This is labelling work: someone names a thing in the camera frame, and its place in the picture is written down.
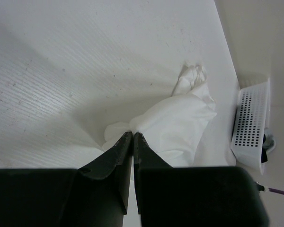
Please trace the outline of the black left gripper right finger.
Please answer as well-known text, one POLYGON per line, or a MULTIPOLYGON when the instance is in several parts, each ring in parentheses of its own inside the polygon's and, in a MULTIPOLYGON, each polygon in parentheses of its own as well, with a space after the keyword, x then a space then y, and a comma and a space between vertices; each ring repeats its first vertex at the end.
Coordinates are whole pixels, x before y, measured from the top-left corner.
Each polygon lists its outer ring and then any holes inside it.
POLYGON ((134 136, 134 182, 144 227, 267 227, 256 183, 242 168, 171 167, 134 136))

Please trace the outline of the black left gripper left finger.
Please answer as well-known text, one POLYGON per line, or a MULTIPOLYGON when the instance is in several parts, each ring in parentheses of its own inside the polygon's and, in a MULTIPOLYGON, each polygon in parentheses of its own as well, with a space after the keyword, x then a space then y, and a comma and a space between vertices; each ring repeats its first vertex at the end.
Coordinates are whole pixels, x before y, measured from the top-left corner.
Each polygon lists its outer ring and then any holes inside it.
POLYGON ((0 169, 0 227, 120 227, 132 134, 79 169, 0 169))

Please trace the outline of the white tank top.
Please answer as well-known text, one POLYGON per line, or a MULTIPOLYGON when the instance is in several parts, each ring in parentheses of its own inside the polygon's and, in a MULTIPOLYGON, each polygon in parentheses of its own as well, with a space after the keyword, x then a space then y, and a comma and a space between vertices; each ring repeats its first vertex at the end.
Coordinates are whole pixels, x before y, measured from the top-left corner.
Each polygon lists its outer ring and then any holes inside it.
POLYGON ((129 122, 106 127, 102 146, 109 150, 125 132, 141 133, 149 147, 172 167, 190 167, 201 137, 217 115, 206 70, 189 66, 178 78, 171 97, 129 122))

